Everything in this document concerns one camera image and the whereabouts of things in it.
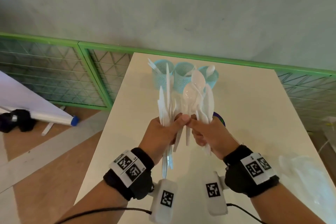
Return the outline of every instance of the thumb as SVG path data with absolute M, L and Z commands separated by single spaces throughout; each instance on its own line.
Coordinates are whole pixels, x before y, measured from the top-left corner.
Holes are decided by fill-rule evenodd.
M 200 132 L 201 134 L 204 134 L 204 132 L 206 132 L 207 129 L 208 129 L 207 124 L 204 124 L 203 122 L 201 122 L 199 120 L 194 120 L 194 119 L 191 119 L 187 126 L 189 128 L 192 128 L 192 129 Z
M 168 129 L 173 133 L 176 134 L 181 128 L 183 128 L 190 120 L 190 116 L 187 114 L 181 115 L 178 119 L 171 124 Z

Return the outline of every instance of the wire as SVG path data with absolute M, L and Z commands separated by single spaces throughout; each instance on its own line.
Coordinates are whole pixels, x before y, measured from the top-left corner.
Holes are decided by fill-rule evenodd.
M 255 217 L 254 215 L 252 215 L 251 213 L 249 213 L 248 211 L 246 211 L 245 209 L 241 208 L 238 205 L 235 204 L 231 204 L 228 203 L 226 204 L 227 206 L 235 206 L 237 208 L 239 208 L 240 210 L 242 210 L 243 212 L 247 213 L 248 215 L 250 215 L 252 218 L 254 218 L 255 220 L 259 221 L 262 224 L 267 224 L 266 222 L 263 222 L 261 220 L 259 220 L 257 217 Z M 140 209 L 140 208 L 127 208 L 127 207 L 107 207 L 107 208 L 100 208 L 100 209 L 94 209 L 94 210 L 90 210 L 90 211 L 86 211 L 86 212 L 82 212 L 82 213 L 77 213 L 75 215 L 69 216 L 63 220 L 60 220 L 58 222 L 56 222 L 55 224 L 62 224 L 65 223 L 69 220 L 84 216 L 84 215 L 88 215 L 88 214 L 92 214 L 92 213 L 100 213 L 100 212 L 109 212 L 109 211 L 140 211 L 140 212 L 145 212 L 148 214 L 152 214 L 151 211 L 149 210 L 145 210 L 145 209 Z
M 149 210 L 145 210 L 145 209 L 140 209 L 140 208 L 127 208 L 127 207 L 107 207 L 107 208 L 100 208 L 100 209 L 94 209 L 94 210 L 90 210 L 90 211 L 86 211 L 86 212 L 82 212 L 82 213 L 77 213 L 75 215 L 69 216 L 63 220 L 60 220 L 58 222 L 56 222 L 55 224 L 61 224 L 64 222 L 67 222 L 69 220 L 84 216 L 84 215 L 88 215 L 88 214 L 92 214 L 92 213 L 100 213 L 100 212 L 109 212 L 109 211 L 141 211 L 141 212 L 145 212 L 148 214 L 152 214 L 151 211 Z
M 246 211 L 245 209 L 241 208 L 239 205 L 235 205 L 235 204 L 231 204 L 228 203 L 226 204 L 227 206 L 235 206 L 237 208 L 239 208 L 240 210 L 242 210 L 243 212 L 247 213 L 248 215 L 250 215 L 252 218 L 254 218 L 255 220 L 259 221 L 262 224 L 267 224 L 266 222 L 263 222 L 262 220 L 259 220 L 257 217 L 255 217 L 254 215 L 252 215 L 251 213 L 249 213 L 248 211 Z

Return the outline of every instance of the floor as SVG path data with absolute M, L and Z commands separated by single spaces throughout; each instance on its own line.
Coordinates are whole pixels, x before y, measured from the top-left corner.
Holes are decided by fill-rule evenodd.
M 81 122 L 55 124 L 45 136 L 41 121 L 31 132 L 0 133 L 0 223 L 52 224 L 74 204 L 108 112 L 65 111 Z

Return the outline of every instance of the forearm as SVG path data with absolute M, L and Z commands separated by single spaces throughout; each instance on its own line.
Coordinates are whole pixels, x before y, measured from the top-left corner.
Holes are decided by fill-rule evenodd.
M 108 186 L 104 181 L 97 184 L 77 204 L 67 211 L 61 220 L 71 215 L 85 211 L 107 208 L 126 207 L 128 201 L 116 189 Z M 118 223 L 124 211 L 100 212 L 78 217 L 66 224 L 115 224 Z
M 267 224 L 325 224 L 282 184 L 251 198 L 251 202 Z

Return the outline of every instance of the gray wall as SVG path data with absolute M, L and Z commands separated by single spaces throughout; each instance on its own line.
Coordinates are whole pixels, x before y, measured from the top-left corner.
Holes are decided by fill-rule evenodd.
M 336 0 L 0 0 L 0 31 L 336 70 Z

